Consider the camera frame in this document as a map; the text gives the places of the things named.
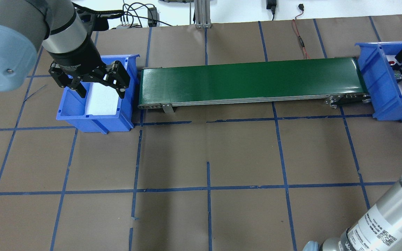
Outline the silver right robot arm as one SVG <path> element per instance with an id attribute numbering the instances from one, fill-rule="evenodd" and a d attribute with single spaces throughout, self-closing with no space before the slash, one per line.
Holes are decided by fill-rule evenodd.
<path id="1" fill-rule="evenodd" d="M 372 98 L 373 117 L 402 121 L 402 41 L 359 43 L 359 68 Z M 338 238 L 305 251 L 402 251 L 402 175 L 389 190 Z"/>

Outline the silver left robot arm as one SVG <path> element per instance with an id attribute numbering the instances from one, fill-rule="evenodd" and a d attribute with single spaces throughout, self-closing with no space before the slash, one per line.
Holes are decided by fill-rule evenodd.
<path id="1" fill-rule="evenodd" d="M 71 0 L 0 0 L 0 92 L 19 88 L 41 48 L 53 59 L 49 74 L 81 98 L 83 82 L 114 89 L 122 99 L 131 77 L 124 63 L 102 61 L 91 33 L 107 29 L 122 10 L 96 11 Z"/>

